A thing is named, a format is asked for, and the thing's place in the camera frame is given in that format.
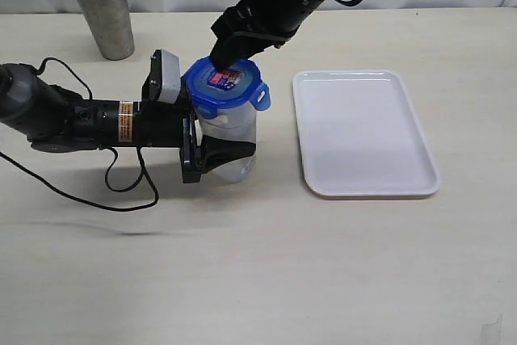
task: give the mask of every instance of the orange label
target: orange label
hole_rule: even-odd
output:
[[[119,104],[119,142],[132,142],[133,103],[121,101]]]

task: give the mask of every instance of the metal cup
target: metal cup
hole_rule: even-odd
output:
[[[77,0],[104,58],[123,60],[135,51],[128,0]]]

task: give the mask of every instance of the table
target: table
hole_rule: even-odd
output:
[[[138,99],[149,56],[183,70],[208,54],[216,14],[133,15],[137,51],[105,61],[80,15],[0,16],[0,63],[68,61],[98,99]],[[271,87],[250,179],[180,183],[176,151],[145,151],[162,202],[111,214],[0,162],[0,343],[479,343],[503,316],[517,343],[517,12],[325,11],[255,60]],[[292,77],[389,69],[408,87],[443,176],[428,200],[326,201],[303,184]],[[57,65],[44,79],[81,91]],[[2,128],[0,148],[76,195],[114,195],[107,152],[40,154]],[[137,174],[132,150],[114,182]]]

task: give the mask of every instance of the white tray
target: white tray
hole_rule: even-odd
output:
[[[326,197],[428,197],[441,185],[402,80],[308,71],[293,91],[305,181]]]

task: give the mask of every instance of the clear plastic container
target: clear plastic container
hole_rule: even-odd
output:
[[[204,58],[188,70],[186,80],[204,135],[256,143],[257,111],[268,109],[271,99],[254,62],[239,61],[219,73]],[[213,174],[238,183],[253,170],[255,160],[256,155],[230,162],[216,168]]]

